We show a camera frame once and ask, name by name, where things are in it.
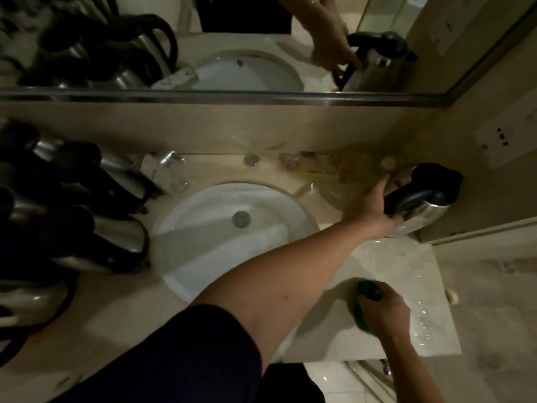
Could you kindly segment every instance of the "wall socket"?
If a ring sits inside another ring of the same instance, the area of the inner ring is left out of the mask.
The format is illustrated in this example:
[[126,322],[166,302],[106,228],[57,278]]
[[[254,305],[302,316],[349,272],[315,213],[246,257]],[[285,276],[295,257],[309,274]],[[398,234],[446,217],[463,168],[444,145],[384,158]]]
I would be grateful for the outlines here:
[[445,14],[431,29],[431,39],[440,56],[460,37],[465,27],[488,0],[453,0]]
[[475,136],[491,169],[537,148],[537,89],[484,124]]

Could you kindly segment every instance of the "hand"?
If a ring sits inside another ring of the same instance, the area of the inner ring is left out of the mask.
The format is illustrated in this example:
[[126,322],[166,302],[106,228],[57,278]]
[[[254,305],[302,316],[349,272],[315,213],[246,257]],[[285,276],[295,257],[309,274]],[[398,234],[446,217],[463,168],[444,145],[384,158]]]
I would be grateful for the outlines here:
[[392,287],[383,282],[375,282],[384,293],[380,301],[372,301],[358,296],[358,303],[364,312],[369,330],[381,342],[410,342],[410,308]]
[[400,215],[390,217],[384,213],[384,188],[387,181],[388,176],[382,178],[343,216],[344,221],[360,228],[364,240],[381,239],[403,221]]
[[347,42],[348,29],[334,8],[316,4],[308,18],[302,23],[313,38],[312,60],[326,70],[343,71],[338,65],[352,63],[361,67],[360,61]]

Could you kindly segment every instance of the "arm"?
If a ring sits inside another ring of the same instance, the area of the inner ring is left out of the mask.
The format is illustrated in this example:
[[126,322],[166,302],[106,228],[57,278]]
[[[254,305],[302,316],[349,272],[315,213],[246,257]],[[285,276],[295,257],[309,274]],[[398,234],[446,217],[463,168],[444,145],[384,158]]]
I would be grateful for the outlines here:
[[386,283],[377,282],[384,297],[380,301],[359,297],[369,329],[379,338],[395,383],[399,403],[444,403],[425,364],[410,342],[410,309]]
[[360,61],[347,42],[348,29],[336,8],[336,0],[278,0],[313,38],[312,59],[326,70],[342,72],[338,65]]
[[384,215],[385,185],[386,179],[362,198],[357,215],[240,264],[192,305],[213,304],[232,313],[256,343],[266,367],[351,251],[383,237],[400,221]]

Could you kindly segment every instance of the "white sink basin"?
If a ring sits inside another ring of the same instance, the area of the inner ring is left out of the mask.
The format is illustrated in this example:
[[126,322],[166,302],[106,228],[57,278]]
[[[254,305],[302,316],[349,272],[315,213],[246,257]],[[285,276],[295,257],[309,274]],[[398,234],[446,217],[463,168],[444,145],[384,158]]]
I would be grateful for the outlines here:
[[319,230],[292,197],[264,185],[214,185],[180,201],[151,243],[151,264],[190,303],[239,264]]

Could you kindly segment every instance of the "person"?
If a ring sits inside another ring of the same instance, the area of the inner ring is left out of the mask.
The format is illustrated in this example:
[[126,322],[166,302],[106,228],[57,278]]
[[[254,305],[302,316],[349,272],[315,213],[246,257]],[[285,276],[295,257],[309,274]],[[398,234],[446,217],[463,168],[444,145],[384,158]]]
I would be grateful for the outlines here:
[[361,67],[336,0],[196,0],[196,9],[204,32],[290,34],[294,15],[312,36],[314,63],[338,74]]
[[[268,401],[259,395],[270,389],[262,375],[266,371],[271,376],[273,366],[267,367],[280,342],[316,303],[351,251],[384,237],[402,220],[384,214],[386,180],[342,221],[230,270],[140,344],[53,402]],[[410,342],[409,308],[388,284],[378,285],[384,292],[380,301],[359,303],[386,351],[398,401],[443,402]],[[292,378],[281,382],[285,387],[293,383]],[[318,393],[298,396],[300,401],[320,399]]]

